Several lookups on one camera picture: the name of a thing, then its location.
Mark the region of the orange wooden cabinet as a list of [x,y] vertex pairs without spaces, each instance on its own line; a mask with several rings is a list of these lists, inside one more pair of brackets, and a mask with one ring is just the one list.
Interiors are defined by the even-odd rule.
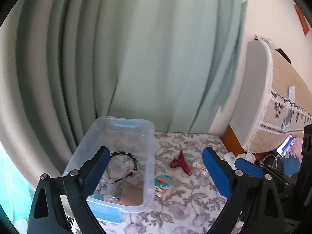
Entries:
[[232,152],[235,156],[245,152],[230,125],[227,126],[221,140],[227,151]]

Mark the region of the floral table cloth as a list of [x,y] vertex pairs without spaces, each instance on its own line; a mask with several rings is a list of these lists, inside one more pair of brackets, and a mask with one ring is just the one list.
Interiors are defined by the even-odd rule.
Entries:
[[[223,209],[227,199],[221,196],[209,174],[192,167],[201,159],[204,148],[212,147],[219,157],[227,149],[218,136],[207,134],[156,133],[154,143],[155,175],[169,175],[175,185],[154,197],[152,206],[141,213],[123,213],[122,222],[101,222],[107,233],[206,233]],[[192,175],[170,163],[180,151]]]

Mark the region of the white power strip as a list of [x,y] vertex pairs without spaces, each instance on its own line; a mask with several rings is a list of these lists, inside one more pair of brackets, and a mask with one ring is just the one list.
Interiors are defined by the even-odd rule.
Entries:
[[227,154],[224,155],[224,160],[230,165],[230,167],[233,170],[236,170],[235,166],[235,161],[236,161],[236,156],[233,152],[228,152]]

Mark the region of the black power adapter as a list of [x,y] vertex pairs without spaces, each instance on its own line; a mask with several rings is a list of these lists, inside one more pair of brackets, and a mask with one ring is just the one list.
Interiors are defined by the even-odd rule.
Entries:
[[281,171],[282,170],[281,161],[274,154],[267,155],[262,161],[263,161],[263,164],[265,166],[270,166],[270,167],[274,168],[277,171]]

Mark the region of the cream hair claw clip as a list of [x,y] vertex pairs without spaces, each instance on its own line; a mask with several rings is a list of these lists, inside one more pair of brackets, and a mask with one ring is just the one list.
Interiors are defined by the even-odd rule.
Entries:
[[156,197],[162,197],[163,190],[159,188],[158,186],[154,186],[154,193],[153,195]]

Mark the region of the green curtain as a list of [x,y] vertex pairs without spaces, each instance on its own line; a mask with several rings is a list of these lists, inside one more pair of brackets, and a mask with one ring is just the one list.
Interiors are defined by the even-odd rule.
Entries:
[[1,25],[1,122],[27,178],[63,172],[100,116],[208,132],[234,84],[242,0],[19,0]]

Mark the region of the black studded headband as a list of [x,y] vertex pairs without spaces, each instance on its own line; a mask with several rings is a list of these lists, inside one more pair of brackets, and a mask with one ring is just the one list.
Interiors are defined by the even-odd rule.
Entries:
[[107,177],[114,183],[137,175],[139,161],[131,153],[113,152],[107,166]]

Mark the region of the red hair claw clip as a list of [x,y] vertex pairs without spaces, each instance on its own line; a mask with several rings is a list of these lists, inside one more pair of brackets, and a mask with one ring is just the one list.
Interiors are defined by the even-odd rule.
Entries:
[[187,164],[184,154],[182,151],[180,151],[179,155],[177,158],[174,158],[171,163],[170,163],[171,168],[182,168],[182,170],[187,174],[187,175],[192,175],[191,169],[189,165]]

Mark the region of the cotton swab bundle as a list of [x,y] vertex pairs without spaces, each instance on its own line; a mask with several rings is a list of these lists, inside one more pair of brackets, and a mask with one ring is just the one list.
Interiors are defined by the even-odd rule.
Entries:
[[199,172],[202,175],[207,175],[208,174],[207,168],[203,164],[203,160],[202,159],[195,159],[195,160],[193,160],[192,167],[195,168],[196,170],[199,170]]

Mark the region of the clear plastic storage bin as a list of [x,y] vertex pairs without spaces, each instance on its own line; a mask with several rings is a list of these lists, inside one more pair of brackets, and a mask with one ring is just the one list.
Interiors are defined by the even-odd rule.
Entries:
[[140,213],[151,206],[154,193],[154,124],[144,119],[102,116],[96,119],[63,175],[79,169],[100,147],[110,151],[109,164],[87,203],[95,217],[121,223],[123,213]]

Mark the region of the white charger plug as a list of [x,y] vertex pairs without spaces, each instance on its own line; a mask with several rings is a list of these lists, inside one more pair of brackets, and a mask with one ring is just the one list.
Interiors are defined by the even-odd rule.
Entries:
[[255,163],[256,161],[256,158],[255,156],[253,155],[253,153],[249,152],[249,151],[246,151],[244,153],[241,153],[239,155],[237,155],[236,157],[237,159],[239,158],[242,158],[242,159],[245,159],[246,161],[250,162],[250,163]]

